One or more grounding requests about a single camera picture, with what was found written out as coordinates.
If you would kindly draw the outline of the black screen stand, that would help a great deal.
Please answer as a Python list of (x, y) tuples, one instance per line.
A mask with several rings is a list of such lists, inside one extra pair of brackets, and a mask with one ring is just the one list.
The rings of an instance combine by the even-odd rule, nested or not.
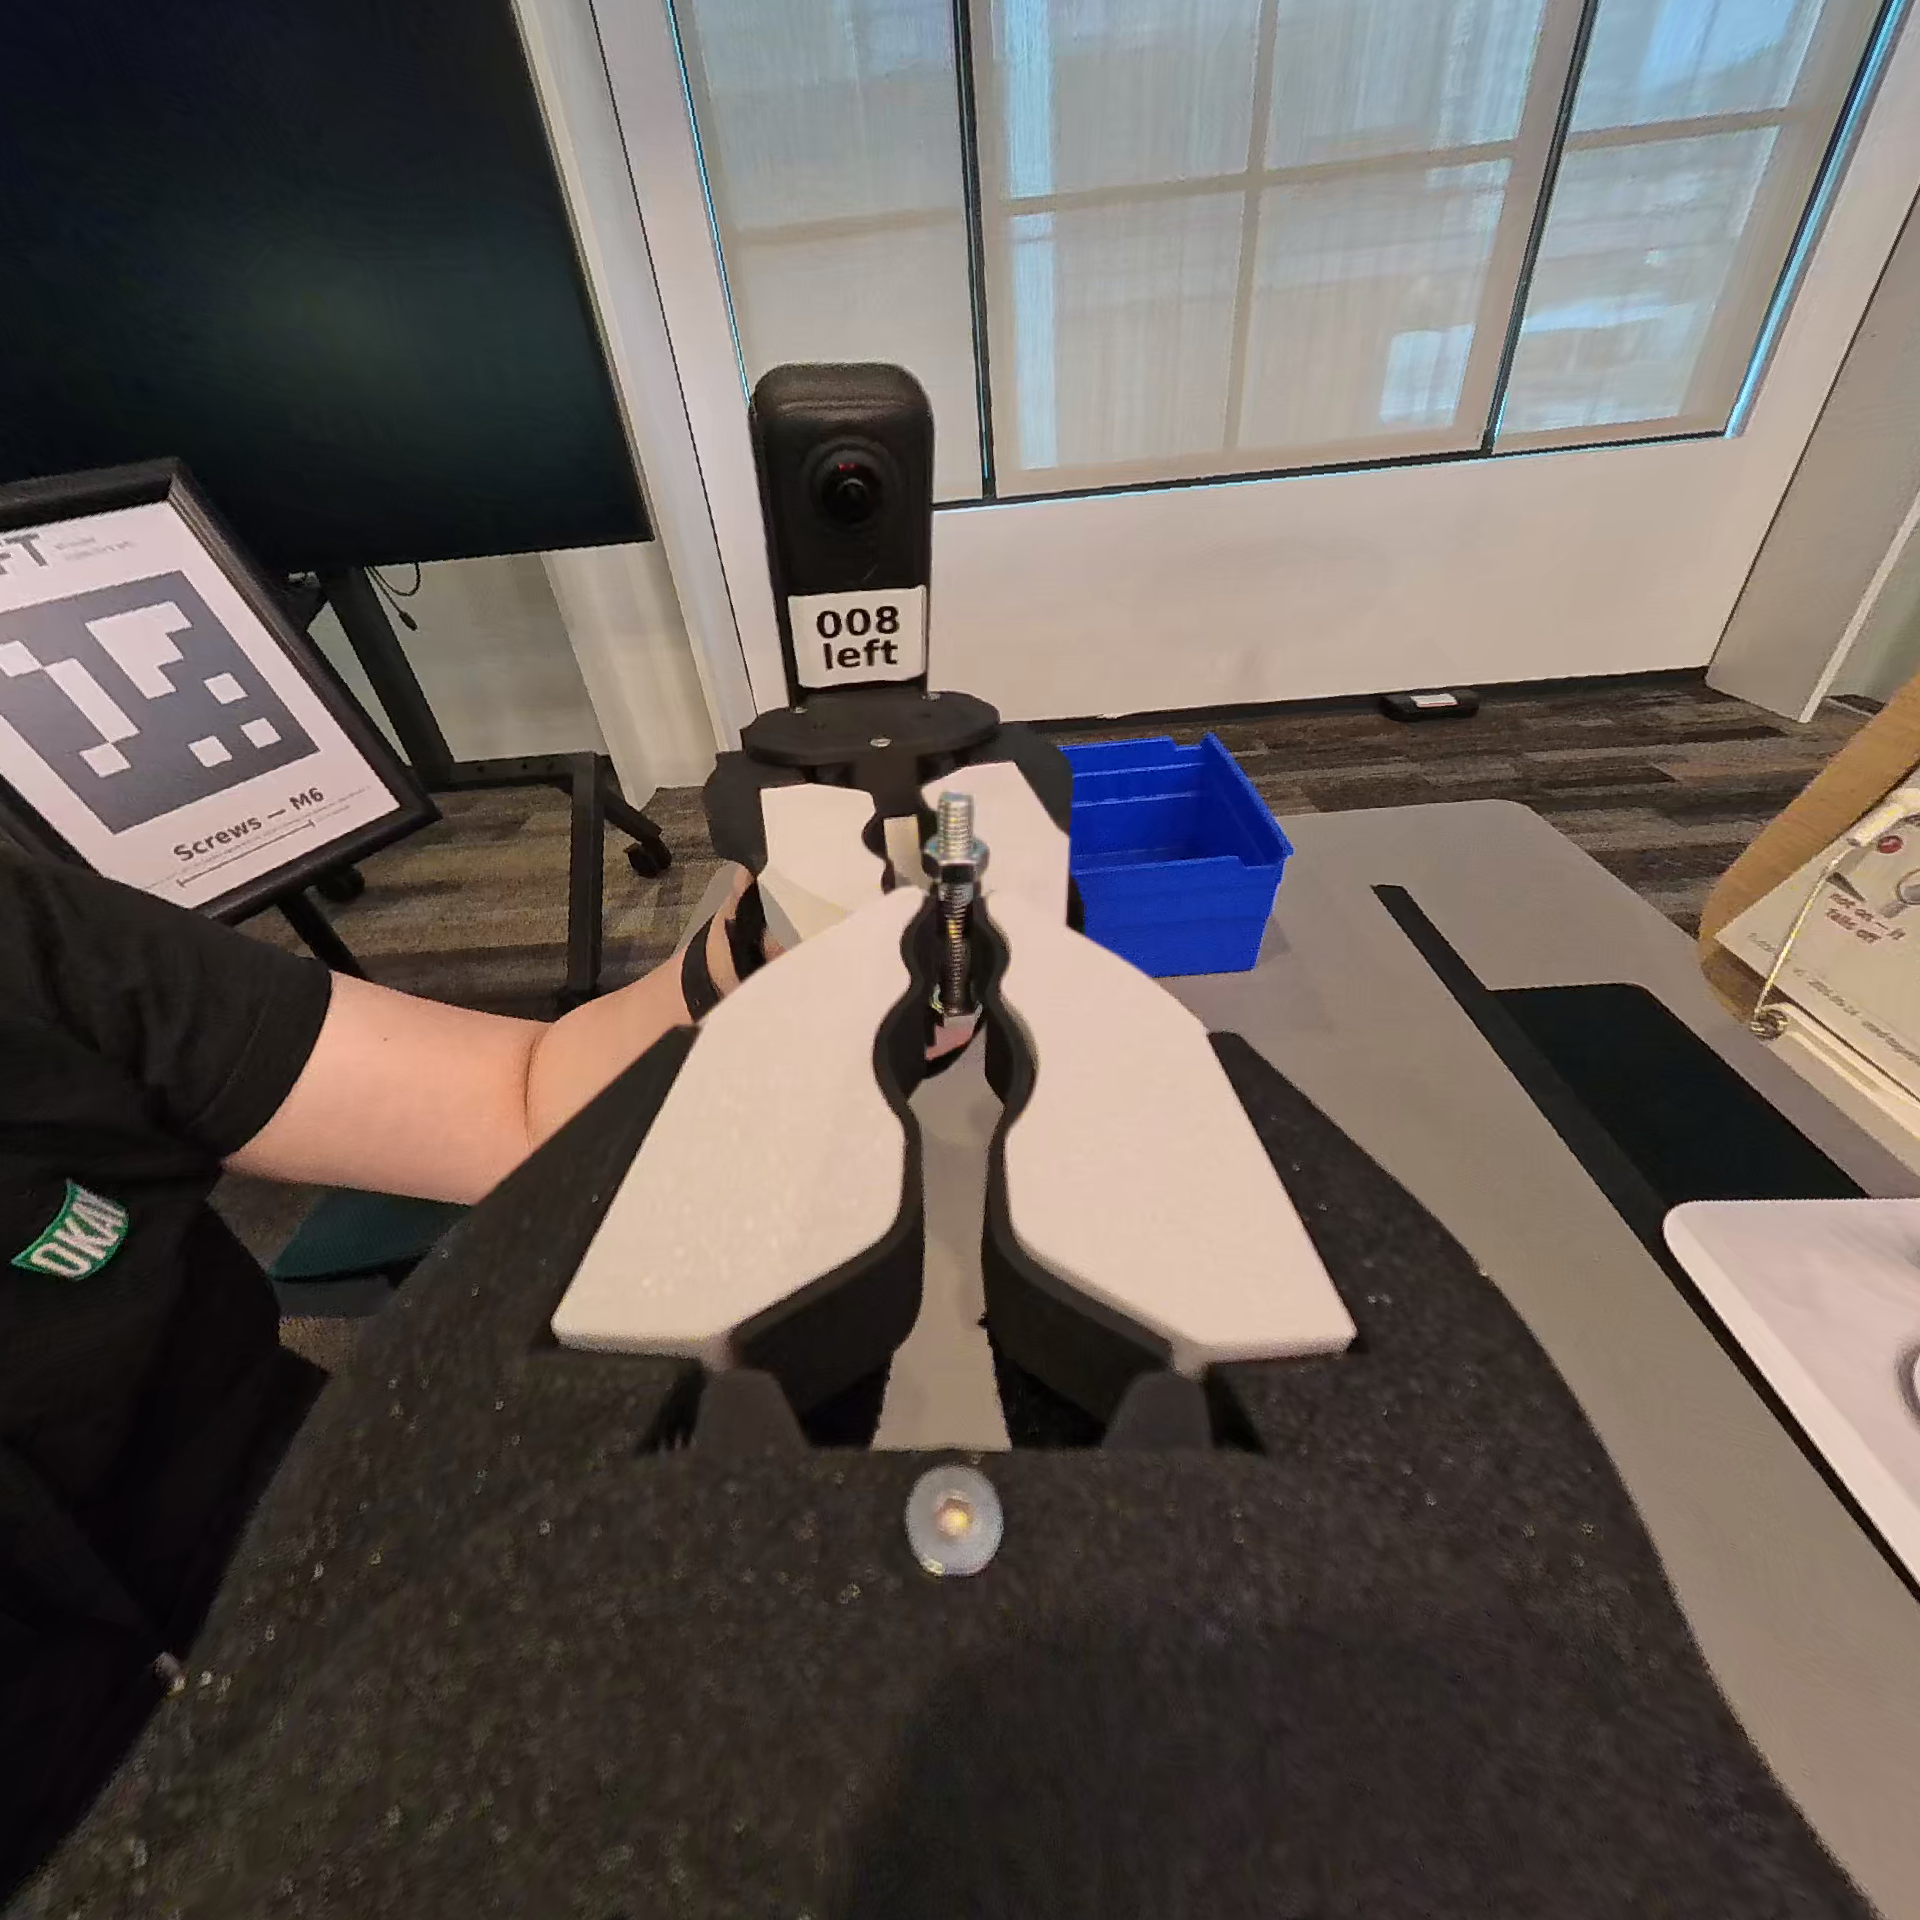
[(334, 611), (379, 712), (398, 734), (401, 755), (426, 795), (551, 788), (569, 801), (565, 981), (561, 1008), (571, 1011), (589, 1002), (601, 992), (602, 975), (606, 831), (616, 828), (629, 839), (629, 867), (644, 879), (666, 874), (674, 864), (661, 825), (625, 797), (612, 757), (606, 752), (455, 757), (368, 569), (292, 575), (284, 597), (302, 632), (315, 625), (322, 608)]

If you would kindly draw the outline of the black framed marker sign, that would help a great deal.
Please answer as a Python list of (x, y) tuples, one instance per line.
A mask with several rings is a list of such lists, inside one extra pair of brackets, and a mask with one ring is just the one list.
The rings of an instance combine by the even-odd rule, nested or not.
[(2, 485), (2, 831), (362, 975), (322, 877), (441, 821), (176, 461)]

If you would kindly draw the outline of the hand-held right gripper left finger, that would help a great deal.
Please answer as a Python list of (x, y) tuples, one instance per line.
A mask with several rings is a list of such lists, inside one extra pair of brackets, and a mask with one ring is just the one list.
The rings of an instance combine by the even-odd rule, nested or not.
[(561, 1307), (571, 1351), (871, 1377), (922, 1301), (926, 901), (892, 891), (718, 1005)]

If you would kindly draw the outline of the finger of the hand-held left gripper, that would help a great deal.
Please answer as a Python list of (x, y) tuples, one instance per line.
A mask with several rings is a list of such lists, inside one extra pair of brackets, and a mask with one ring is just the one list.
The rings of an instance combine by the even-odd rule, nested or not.
[(971, 801), (971, 839), (985, 864), (974, 901), (985, 901), (996, 925), (1015, 902), (1022, 924), (1069, 925), (1069, 828), (1059, 828), (1021, 764), (969, 764), (922, 784), (928, 812), (945, 795)]
[(779, 954), (849, 919), (871, 939), (889, 932), (901, 954), (922, 895), (895, 869), (874, 795), (834, 784), (765, 787), (761, 821), (765, 859), (756, 884)]

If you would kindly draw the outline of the large glass window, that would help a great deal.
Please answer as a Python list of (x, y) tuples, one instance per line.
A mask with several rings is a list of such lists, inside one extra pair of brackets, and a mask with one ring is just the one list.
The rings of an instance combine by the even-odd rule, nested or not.
[(1904, 4), (674, 4), (745, 387), (936, 501), (1738, 431)]

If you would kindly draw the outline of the person's left forearm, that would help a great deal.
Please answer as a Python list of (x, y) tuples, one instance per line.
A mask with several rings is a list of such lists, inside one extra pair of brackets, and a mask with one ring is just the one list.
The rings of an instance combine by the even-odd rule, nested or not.
[(292, 1092), (224, 1168), (479, 1204), (688, 1024), (674, 965), (551, 1024), (466, 1011), (339, 975)]

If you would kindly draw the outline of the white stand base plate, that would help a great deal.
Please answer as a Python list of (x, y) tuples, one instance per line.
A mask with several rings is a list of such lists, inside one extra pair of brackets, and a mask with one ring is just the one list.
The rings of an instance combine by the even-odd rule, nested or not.
[(1916, 1199), (1684, 1204), (1684, 1278), (1916, 1579)]

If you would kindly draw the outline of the silver threaded bolt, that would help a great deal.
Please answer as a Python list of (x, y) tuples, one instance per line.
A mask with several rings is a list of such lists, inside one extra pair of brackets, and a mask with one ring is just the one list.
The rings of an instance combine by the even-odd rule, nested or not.
[[(934, 822), (926, 839), (984, 839), (974, 828), (974, 797), (945, 788), (934, 801)], [(934, 1015), (944, 1027), (969, 1027), (976, 1017), (971, 919), (985, 877), (928, 884), (941, 924), (941, 962), (934, 978)]]

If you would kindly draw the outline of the wooden instruction board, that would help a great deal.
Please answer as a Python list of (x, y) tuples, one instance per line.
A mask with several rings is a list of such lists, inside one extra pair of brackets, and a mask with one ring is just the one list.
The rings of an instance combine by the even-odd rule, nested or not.
[(1916, 681), (1715, 884), (1701, 968), (1762, 1049), (1916, 1171)]

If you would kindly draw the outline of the dark chair seat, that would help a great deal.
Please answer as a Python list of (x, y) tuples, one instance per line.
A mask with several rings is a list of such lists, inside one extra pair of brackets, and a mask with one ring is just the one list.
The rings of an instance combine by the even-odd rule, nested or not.
[(328, 1189), (268, 1261), (285, 1321), (365, 1321), (466, 1221), (456, 1204)]

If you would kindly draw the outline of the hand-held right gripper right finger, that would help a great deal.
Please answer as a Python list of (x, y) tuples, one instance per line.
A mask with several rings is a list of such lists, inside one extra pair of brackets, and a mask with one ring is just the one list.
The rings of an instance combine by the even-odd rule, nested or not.
[(1215, 1038), (1052, 909), (979, 912), (985, 1328), (1036, 1379), (1344, 1355), (1358, 1322)]

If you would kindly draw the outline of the blue plastic bin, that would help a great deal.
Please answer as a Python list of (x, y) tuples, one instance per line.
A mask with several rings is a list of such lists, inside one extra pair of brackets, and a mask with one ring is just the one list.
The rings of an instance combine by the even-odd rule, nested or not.
[(1291, 839), (1226, 744), (1161, 734), (1062, 755), (1084, 934), (1155, 978), (1252, 972)]

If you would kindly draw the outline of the person's left hand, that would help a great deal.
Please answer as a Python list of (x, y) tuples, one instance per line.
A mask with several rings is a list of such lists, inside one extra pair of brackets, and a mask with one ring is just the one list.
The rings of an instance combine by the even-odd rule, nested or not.
[(668, 984), (681, 995), (681, 1019), (699, 1027), (779, 952), (751, 869), (719, 864), (666, 962)]

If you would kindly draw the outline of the person's black shirt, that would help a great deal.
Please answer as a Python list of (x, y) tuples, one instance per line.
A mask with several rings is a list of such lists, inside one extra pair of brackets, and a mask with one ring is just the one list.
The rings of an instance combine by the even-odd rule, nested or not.
[(2, 1895), (156, 1711), (322, 1387), (209, 1198), (328, 987), (2, 852)]

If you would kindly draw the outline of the dark recessed desk panel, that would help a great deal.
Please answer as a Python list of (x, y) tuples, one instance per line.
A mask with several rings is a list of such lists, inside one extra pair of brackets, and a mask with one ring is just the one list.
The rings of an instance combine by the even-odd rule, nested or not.
[(1489, 989), (1402, 887), (1375, 898), (1641, 1238), (1685, 1204), (1864, 1198), (1642, 987)]

